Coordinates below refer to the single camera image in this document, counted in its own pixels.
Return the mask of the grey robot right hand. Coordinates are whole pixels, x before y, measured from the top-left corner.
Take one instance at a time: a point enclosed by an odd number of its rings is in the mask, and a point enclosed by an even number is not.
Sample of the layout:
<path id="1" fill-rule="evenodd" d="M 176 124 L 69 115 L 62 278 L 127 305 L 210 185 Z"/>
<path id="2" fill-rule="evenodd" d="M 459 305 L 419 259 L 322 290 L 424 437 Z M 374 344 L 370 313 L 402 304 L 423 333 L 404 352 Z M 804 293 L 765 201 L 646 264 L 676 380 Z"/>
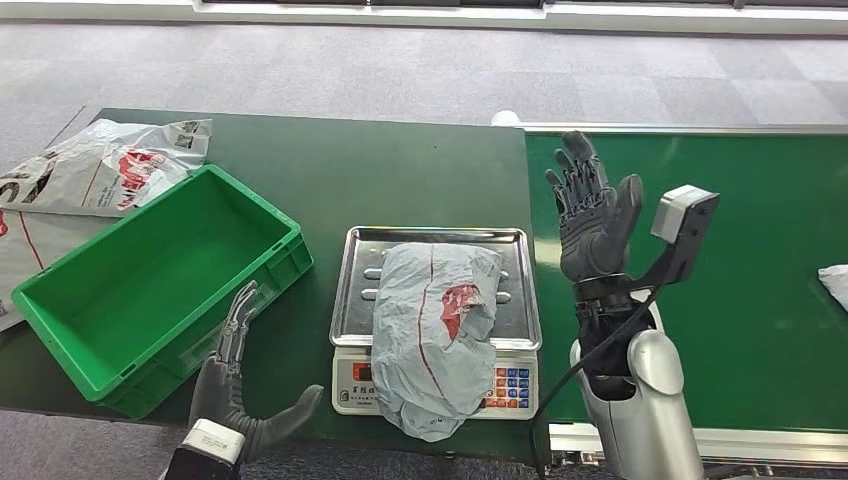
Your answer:
<path id="1" fill-rule="evenodd" d="M 595 147 L 580 131 L 566 131 L 548 169 L 558 212 L 560 268 L 577 283 L 625 271 L 629 241 L 643 205 L 643 183 L 630 174 L 609 183 Z"/>

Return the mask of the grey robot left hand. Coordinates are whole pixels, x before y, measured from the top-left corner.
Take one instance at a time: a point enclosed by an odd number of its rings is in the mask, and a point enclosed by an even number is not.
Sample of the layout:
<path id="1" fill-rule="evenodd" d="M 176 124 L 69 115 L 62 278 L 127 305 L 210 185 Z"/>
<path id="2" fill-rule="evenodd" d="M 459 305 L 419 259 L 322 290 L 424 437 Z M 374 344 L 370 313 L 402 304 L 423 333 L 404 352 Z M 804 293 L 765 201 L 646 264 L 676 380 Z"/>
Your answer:
<path id="1" fill-rule="evenodd" d="M 272 452 L 316 412 L 324 394 L 310 385 L 290 407 L 269 418 L 256 418 L 243 404 L 242 357 L 250 324 L 257 314 L 258 284 L 249 281 L 236 293 L 222 323 L 214 350 L 201 366 L 190 409 L 190 420 L 210 420 L 242 434 L 239 460 L 256 461 Z"/>

